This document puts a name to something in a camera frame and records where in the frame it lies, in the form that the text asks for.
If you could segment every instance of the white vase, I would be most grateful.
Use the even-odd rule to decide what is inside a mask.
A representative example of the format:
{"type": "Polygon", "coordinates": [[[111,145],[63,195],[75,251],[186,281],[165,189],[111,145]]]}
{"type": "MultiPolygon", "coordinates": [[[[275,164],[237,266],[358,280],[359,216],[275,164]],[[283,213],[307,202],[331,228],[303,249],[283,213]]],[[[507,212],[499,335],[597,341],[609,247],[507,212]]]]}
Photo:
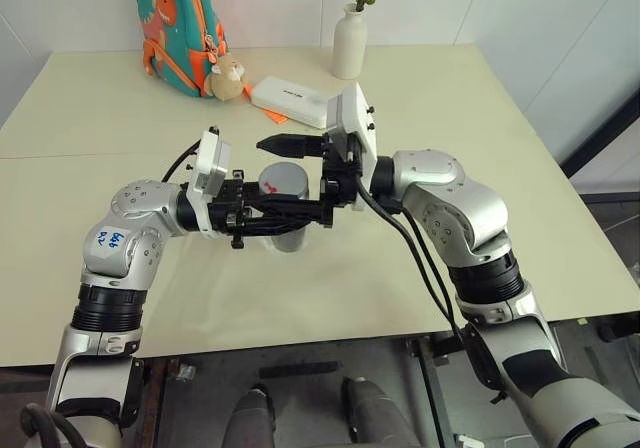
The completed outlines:
{"type": "Polygon", "coordinates": [[[351,80],[362,70],[367,47],[367,25],[363,12],[356,11],[355,3],[345,5],[344,13],[333,36],[331,72],[337,78],[351,80]]]}

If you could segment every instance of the plush toy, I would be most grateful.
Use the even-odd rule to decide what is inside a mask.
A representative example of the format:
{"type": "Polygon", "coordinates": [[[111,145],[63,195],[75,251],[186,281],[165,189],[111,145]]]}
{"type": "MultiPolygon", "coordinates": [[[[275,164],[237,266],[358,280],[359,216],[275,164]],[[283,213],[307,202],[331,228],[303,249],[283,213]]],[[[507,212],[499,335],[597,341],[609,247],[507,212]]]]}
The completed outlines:
{"type": "Polygon", "coordinates": [[[246,84],[244,66],[227,54],[219,56],[218,62],[211,67],[211,73],[204,80],[204,89],[208,95],[224,101],[240,95],[246,84]]]}

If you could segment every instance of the white sticker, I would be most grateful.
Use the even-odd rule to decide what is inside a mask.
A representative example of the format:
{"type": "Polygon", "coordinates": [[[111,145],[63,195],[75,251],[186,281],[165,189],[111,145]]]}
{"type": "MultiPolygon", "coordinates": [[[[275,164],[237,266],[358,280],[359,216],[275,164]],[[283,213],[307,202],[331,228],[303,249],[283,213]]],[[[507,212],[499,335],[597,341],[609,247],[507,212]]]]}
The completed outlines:
{"type": "Polygon", "coordinates": [[[127,246],[127,236],[131,230],[103,226],[91,242],[91,254],[99,258],[109,258],[127,246]]]}

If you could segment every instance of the table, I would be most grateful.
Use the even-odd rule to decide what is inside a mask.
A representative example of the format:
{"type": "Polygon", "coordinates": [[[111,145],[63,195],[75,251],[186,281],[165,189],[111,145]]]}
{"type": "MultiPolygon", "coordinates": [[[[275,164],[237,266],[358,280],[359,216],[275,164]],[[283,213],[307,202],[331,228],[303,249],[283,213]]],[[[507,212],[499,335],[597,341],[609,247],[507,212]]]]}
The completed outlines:
{"type": "MultiPolygon", "coordinates": [[[[235,53],[253,81],[274,74],[327,95],[348,83],[328,73],[319,48],[235,53]]],[[[317,133],[276,125],[241,98],[186,97],[146,76],[140,58],[52,55],[0,130],[0,366],[54,361],[76,303],[82,241],[121,186],[159,179],[213,124],[247,179],[278,160],[255,142],[317,133]]],[[[371,47],[359,82],[376,107],[381,154],[448,151],[504,197],[514,252],[550,320],[640,309],[631,277],[475,46],[371,47]]],[[[301,164],[317,196],[320,163],[301,164]]],[[[371,212],[337,210],[332,230],[312,226],[306,238],[294,254],[260,240],[243,251],[199,234],[171,240],[139,355],[447,329],[403,241],[371,212]]]]}

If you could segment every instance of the white router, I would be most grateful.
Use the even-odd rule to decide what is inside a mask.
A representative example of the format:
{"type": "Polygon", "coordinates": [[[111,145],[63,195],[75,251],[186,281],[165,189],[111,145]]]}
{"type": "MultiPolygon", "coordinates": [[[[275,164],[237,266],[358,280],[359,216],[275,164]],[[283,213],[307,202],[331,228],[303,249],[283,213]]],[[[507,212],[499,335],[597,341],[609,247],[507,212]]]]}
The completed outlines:
{"type": "Polygon", "coordinates": [[[290,81],[266,77],[253,88],[251,103],[314,128],[327,128],[329,97],[290,81]]]}

